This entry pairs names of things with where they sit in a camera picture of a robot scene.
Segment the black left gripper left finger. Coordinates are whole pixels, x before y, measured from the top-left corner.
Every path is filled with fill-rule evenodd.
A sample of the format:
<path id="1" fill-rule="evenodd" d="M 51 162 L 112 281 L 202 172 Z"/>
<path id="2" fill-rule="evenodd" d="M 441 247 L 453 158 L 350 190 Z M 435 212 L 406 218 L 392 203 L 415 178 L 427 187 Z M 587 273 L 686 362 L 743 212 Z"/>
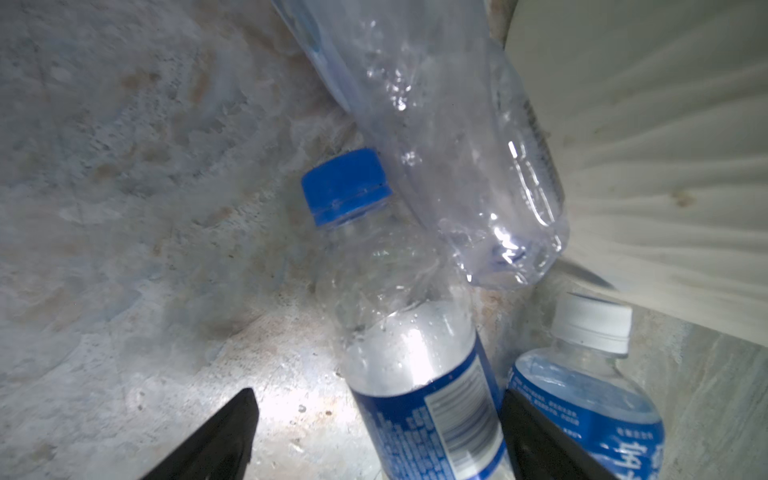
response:
<path id="1" fill-rule="evenodd" d="M 258 421 L 254 391 L 244 388 L 142 479 L 241 480 Z"/>

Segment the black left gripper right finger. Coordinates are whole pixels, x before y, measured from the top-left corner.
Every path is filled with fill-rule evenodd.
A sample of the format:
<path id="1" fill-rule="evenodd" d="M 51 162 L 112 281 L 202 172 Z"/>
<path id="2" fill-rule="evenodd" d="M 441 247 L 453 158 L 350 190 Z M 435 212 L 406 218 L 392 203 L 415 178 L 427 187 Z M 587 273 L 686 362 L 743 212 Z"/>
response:
<path id="1" fill-rule="evenodd" d="M 500 423 L 516 479 L 616 479 L 519 391 L 505 391 Z"/>

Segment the clear bottle blue striped label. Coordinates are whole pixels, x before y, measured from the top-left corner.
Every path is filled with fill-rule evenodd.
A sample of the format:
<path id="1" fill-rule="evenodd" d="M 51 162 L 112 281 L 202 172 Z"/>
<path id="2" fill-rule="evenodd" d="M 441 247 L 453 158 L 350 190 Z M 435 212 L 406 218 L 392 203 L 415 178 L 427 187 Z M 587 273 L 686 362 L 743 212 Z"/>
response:
<path id="1" fill-rule="evenodd" d="M 387 479 L 510 479 L 502 396 L 463 281 L 394 197 L 376 153 L 306 173 L 316 295 Z"/>

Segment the clear bottle white cap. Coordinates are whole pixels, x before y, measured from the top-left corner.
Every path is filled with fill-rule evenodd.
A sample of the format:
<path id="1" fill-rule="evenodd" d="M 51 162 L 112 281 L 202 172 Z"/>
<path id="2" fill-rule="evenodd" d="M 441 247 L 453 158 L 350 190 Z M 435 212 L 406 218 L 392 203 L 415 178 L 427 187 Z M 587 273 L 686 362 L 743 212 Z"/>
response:
<path id="1" fill-rule="evenodd" d="M 488 289 L 537 283 L 568 242 L 564 193 L 480 1 L 275 9 L 420 223 Z"/>

